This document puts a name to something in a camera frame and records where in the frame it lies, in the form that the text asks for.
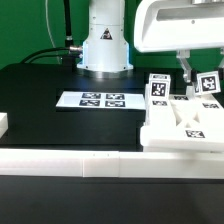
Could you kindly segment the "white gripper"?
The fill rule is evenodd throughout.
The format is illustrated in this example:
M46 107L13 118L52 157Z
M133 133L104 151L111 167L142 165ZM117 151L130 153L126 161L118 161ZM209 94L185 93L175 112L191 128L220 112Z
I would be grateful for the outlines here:
M142 0L134 24L134 46L140 52L177 51L186 83L193 49L221 48L219 78L224 78L224 0Z

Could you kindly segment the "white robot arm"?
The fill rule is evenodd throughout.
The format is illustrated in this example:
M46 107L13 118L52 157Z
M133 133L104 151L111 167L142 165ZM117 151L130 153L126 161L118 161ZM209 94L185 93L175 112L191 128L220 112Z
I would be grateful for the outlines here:
M89 35L79 67L98 73L130 69L123 28L124 0L90 0ZM175 51L185 81L191 82L190 52L224 48L224 0L142 0L134 46L146 53Z

